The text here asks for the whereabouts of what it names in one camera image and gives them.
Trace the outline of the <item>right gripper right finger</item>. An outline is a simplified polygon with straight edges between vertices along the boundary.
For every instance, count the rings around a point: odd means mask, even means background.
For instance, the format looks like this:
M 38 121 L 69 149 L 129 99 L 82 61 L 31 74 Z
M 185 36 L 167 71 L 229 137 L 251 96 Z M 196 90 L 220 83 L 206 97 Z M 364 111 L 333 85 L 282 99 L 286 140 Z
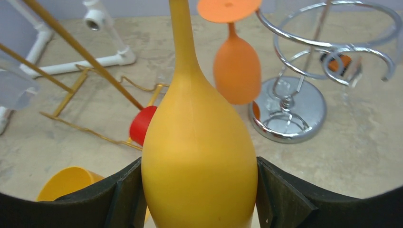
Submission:
M 289 174 L 257 157 L 256 207 L 262 228 L 401 228 L 403 189 L 358 199 Z

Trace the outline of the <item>round clear wine glass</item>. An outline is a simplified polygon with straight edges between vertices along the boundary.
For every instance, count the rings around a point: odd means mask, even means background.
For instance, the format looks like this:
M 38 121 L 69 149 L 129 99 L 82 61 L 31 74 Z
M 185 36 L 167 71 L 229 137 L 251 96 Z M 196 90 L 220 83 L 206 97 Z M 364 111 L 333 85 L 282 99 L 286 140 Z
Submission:
M 0 60 L 0 105 L 19 111 L 30 105 L 39 84 L 12 62 Z

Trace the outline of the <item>red plastic goblet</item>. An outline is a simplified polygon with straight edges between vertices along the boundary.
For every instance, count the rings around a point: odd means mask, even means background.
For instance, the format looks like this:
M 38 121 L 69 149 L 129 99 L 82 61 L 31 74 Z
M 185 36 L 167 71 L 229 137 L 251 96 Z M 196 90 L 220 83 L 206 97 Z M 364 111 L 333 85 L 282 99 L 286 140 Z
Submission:
M 157 106 L 152 105 L 142 109 L 133 119 L 129 128 L 130 138 L 137 144 L 143 146 L 144 139 L 151 122 L 151 119 L 156 112 Z

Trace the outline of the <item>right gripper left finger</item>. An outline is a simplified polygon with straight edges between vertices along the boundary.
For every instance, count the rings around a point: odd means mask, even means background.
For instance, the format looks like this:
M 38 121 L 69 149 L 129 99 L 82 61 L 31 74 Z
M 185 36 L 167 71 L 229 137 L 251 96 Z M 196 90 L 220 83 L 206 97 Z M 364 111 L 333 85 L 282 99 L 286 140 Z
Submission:
M 146 201 L 141 159 L 55 201 L 0 195 L 2 228 L 142 228 Z

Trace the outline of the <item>orange plastic goblet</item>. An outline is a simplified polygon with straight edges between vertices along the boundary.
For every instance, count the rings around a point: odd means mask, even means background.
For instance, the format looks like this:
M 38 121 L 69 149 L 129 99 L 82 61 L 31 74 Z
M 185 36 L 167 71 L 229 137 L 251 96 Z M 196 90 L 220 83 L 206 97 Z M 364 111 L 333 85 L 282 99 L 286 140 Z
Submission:
M 260 0 L 201 0 L 201 17 L 228 26 L 228 38 L 218 49 L 213 76 L 218 92 L 233 105 L 252 102 L 261 91 L 261 65 L 255 49 L 236 32 L 235 23 L 256 12 Z

